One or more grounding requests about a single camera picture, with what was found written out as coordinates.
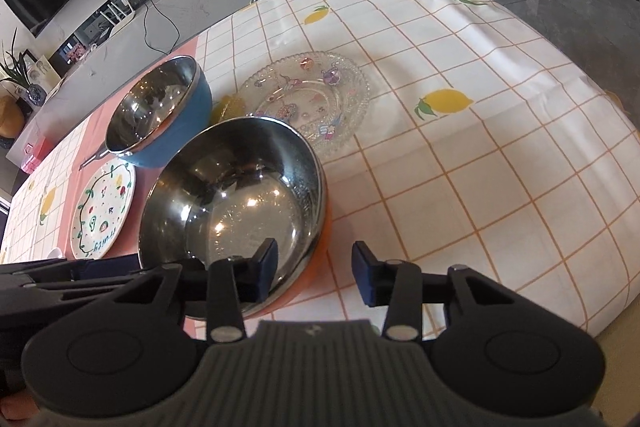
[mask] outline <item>potted plant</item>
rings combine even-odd
[[[11,52],[5,52],[5,54],[11,58],[12,65],[10,66],[7,64],[6,57],[4,57],[3,54],[2,61],[0,61],[0,68],[2,68],[2,71],[4,71],[12,82],[15,82],[18,86],[27,90],[27,96],[33,105],[41,106],[47,98],[47,92],[38,84],[31,84],[29,82],[29,77],[27,76],[27,65],[24,61],[26,52],[22,52],[18,55],[18,58],[15,58],[14,45],[17,33],[18,28],[14,31],[14,38],[11,42]]]

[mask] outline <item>vase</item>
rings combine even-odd
[[[47,98],[47,92],[38,84],[31,84],[27,89],[27,96],[33,105],[38,107],[44,104]]]
[[[14,138],[5,138],[4,136],[0,136],[0,149],[4,149],[8,151],[11,149],[11,146],[14,144]]]

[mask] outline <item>plate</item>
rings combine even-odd
[[[76,259],[100,259],[109,251],[127,219],[135,188],[134,166],[119,158],[109,160],[91,177],[71,220],[71,251]]]
[[[242,84],[238,97],[248,116],[270,116],[288,123],[324,159],[362,123],[369,84],[351,59],[310,52],[262,68]]]

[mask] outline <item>embossed glass plate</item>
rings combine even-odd
[[[350,58],[309,52],[262,68],[242,84],[238,97],[248,116],[270,116],[294,127],[322,160],[362,123],[369,84]]]

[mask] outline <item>floor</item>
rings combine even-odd
[[[637,0],[496,0],[618,95],[640,128],[640,4]],[[640,411],[640,299],[598,338],[607,373],[594,401],[612,427]]]

